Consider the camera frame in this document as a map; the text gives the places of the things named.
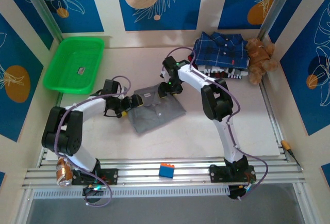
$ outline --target green tray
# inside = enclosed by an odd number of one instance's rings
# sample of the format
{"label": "green tray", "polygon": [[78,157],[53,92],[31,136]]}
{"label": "green tray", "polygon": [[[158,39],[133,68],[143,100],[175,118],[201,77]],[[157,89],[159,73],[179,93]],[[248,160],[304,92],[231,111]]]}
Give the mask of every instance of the green tray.
{"label": "green tray", "polygon": [[104,41],[91,37],[64,39],[46,72],[46,88],[63,93],[89,94],[104,51]]}

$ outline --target folded gray shirt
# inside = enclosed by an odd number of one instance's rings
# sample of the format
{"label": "folded gray shirt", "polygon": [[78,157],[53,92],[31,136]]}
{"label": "folded gray shirt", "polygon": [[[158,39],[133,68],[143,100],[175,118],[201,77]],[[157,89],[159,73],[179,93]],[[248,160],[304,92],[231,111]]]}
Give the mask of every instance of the folded gray shirt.
{"label": "folded gray shirt", "polygon": [[133,108],[128,112],[130,123],[136,132],[154,129],[186,113],[180,102],[172,95],[160,98],[158,85],[134,91],[142,97],[143,106]]}

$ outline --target beige wall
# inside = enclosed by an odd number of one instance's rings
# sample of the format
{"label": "beige wall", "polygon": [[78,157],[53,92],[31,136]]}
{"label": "beige wall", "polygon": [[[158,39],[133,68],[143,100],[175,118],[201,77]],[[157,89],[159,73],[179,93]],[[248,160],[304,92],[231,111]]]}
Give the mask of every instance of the beige wall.
{"label": "beige wall", "polygon": [[[1,0],[0,13],[41,63],[48,66],[57,45],[53,44],[51,52],[46,48],[13,0]],[[0,171],[6,173],[0,189],[1,223],[8,223],[16,214],[19,204],[17,196],[26,169],[36,166],[41,150],[43,128],[49,110],[55,103],[56,93],[43,87],[44,71],[32,99],[19,141],[14,142],[0,135]]]}
{"label": "beige wall", "polygon": [[[324,0],[303,0],[276,43],[274,57],[281,59]],[[330,220],[330,189],[321,165],[330,163],[330,125],[308,136],[282,69],[269,74],[270,89],[284,138],[304,168],[304,176],[324,223]]]}

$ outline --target teddy bear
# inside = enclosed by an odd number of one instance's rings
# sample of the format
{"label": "teddy bear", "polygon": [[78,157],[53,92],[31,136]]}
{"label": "teddy bear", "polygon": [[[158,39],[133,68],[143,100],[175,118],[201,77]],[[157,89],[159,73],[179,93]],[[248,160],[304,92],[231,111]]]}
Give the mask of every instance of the teddy bear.
{"label": "teddy bear", "polygon": [[278,68],[278,62],[270,58],[274,52],[275,45],[271,43],[264,46],[259,39],[253,38],[248,40],[245,49],[250,57],[250,82],[253,85],[258,85],[266,72],[272,72]]}

